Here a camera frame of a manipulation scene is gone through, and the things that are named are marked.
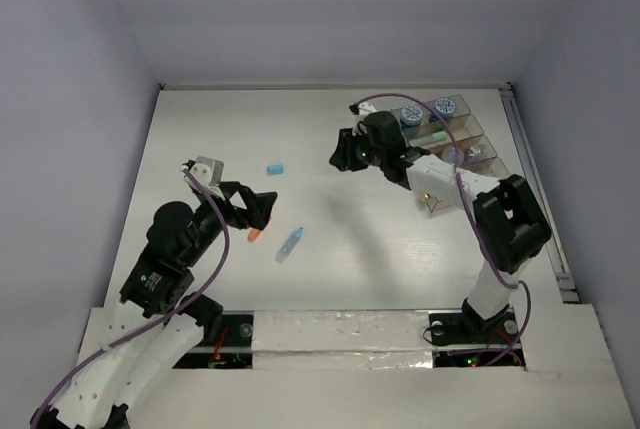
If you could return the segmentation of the orange capped highlighter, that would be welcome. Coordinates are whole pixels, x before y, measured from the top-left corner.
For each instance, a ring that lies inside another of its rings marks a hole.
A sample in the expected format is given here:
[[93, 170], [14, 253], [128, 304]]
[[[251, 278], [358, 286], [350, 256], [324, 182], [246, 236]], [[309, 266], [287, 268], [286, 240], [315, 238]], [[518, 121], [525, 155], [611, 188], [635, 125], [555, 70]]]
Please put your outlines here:
[[263, 229], [252, 228], [247, 235], [247, 240], [250, 243], [254, 243], [261, 236], [264, 230], [265, 228]]

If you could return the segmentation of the blue highlighter pen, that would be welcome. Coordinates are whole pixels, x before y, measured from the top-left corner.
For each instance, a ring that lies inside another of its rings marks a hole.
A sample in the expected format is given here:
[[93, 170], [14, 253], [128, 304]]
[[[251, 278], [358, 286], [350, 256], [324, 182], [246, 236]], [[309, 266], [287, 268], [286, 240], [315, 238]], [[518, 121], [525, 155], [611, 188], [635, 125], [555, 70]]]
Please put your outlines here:
[[281, 248], [278, 250], [278, 252], [275, 255], [275, 261], [276, 262], [283, 263], [288, 258], [290, 253], [293, 251], [293, 249], [296, 247], [296, 245], [301, 240], [303, 232], [304, 232], [304, 228], [303, 227], [299, 227], [299, 228], [295, 229], [288, 236], [286, 241], [283, 243], [283, 245], [281, 246]]

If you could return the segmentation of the blue ink jar front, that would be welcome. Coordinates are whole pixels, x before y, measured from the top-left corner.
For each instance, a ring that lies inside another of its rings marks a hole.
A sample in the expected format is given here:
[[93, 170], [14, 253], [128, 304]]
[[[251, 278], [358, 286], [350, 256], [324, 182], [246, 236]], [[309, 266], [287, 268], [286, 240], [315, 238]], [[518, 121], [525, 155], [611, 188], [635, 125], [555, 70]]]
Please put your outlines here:
[[404, 130], [419, 127], [424, 118], [424, 111], [420, 105], [412, 104], [400, 109], [400, 123]]

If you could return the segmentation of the blue ink jar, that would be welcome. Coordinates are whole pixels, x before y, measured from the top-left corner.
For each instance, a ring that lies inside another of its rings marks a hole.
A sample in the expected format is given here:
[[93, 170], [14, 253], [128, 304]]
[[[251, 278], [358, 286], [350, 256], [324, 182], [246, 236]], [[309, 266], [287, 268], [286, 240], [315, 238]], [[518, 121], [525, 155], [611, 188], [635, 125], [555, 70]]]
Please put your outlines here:
[[404, 130], [419, 127], [424, 118], [424, 111], [420, 105], [412, 104], [400, 109], [400, 123]]
[[442, 97], [434, 102], [434, 110], [442, 119], [448, 120], [455, 115], [457, 104], [450, 97]]

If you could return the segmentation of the green highlighter pen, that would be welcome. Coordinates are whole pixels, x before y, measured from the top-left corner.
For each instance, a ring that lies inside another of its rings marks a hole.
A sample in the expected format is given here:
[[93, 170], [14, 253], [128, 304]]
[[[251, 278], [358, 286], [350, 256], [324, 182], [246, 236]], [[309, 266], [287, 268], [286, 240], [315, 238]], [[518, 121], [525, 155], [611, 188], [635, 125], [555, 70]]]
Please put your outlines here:
[[440, 142], [442, 140], [446, 140], [448, 134], [445, 131], [438, 131], [426, 136], [422, 136], [419, 138], [415, 138], [409, 141], [411, 146], [419, 147], [419, 146], [427, 146], [430, 144], [434, 144], [436, 142]]

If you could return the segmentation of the clear jar blue pins back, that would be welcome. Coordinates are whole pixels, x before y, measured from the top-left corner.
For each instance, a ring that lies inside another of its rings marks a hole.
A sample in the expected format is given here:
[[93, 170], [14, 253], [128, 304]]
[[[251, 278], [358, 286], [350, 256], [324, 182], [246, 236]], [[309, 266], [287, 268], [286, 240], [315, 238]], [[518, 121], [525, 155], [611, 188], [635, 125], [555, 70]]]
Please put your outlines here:
[[455, 147], [450, 146], [443, 150], [441, 159], [452, 166], [460, 165], [464, 162], [464, 154]]

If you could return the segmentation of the blue ink jar back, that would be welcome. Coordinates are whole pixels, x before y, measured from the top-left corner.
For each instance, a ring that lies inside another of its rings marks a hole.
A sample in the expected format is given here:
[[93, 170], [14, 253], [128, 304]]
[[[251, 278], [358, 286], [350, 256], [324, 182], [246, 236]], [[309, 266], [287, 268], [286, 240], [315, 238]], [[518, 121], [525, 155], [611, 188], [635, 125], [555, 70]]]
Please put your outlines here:
[[434, 110], [442, 119], [448, 120], [455, 115], [457, 104], [450, 97], [442, 97], [434, 102]]

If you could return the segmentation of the clear jar purple pins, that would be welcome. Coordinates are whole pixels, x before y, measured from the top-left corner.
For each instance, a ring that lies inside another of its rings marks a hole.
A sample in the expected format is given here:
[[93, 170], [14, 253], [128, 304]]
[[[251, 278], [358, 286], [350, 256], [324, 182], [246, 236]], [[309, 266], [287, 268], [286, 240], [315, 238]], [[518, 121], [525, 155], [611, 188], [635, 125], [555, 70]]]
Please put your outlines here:
[[473, 145], [467, 149], [466, 162], [471, 164], [481, 161], [485, 155], [485, 148], [482, 145]]

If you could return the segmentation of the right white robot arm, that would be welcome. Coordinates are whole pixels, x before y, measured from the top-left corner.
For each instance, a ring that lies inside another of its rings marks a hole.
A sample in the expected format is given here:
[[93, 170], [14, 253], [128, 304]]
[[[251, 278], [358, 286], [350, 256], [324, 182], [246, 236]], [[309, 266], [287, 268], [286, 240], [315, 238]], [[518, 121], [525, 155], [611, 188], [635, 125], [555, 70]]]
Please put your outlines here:
[[354, 125], [339, 131], [331, 166], [341, 172], [376, 167], [388, 181], [418, 196], [445, 201], [470, 219], [485, 261], [462, 304], [460, 328], [470, 340], [486, 339], [505, 313], [522, 269], [552, 235], [530, 185], [519, 175], [498, 179], [457, 168], [410, 146], [389, 111], [366, 103], [351, 111]]

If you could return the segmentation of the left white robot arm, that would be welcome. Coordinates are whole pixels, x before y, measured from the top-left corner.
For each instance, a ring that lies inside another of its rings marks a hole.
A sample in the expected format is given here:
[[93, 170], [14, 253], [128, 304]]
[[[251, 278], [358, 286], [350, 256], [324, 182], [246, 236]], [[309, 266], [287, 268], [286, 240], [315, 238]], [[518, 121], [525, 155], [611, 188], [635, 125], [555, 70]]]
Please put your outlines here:
[[277, 200], [238, 182], [205, 187], [187, 176], [200, 201], [162, 205], [126, 279], [100, 348], [67, 375], [30, 421], [33, 428], [126, 428], [142, 401], [197, 344], [215, 341], [223, 308], [191, 272], [232, 228], [263, 229]]

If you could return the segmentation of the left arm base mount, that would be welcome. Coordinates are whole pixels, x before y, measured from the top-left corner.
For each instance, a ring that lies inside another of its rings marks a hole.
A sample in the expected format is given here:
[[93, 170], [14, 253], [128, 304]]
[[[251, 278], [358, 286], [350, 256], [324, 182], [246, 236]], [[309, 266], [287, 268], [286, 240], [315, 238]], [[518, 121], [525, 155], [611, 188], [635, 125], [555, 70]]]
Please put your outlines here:
[[253, 312], [225, 312], [216, 338], [189, 350], [174, 369], [251, 369], [253, 332]]

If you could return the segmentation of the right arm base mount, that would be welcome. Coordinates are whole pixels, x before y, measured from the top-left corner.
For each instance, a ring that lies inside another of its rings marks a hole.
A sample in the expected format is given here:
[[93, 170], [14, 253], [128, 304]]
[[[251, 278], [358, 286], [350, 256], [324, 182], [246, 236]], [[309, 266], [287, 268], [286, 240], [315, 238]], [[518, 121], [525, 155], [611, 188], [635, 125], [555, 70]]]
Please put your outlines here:
[[422, 338], [432, 348], [436, 368], [525, 367], [521, 343], [515, 342], [519, 326], [512, 309], [481, 331], [466, 322], [462, 312], [429, 314]]

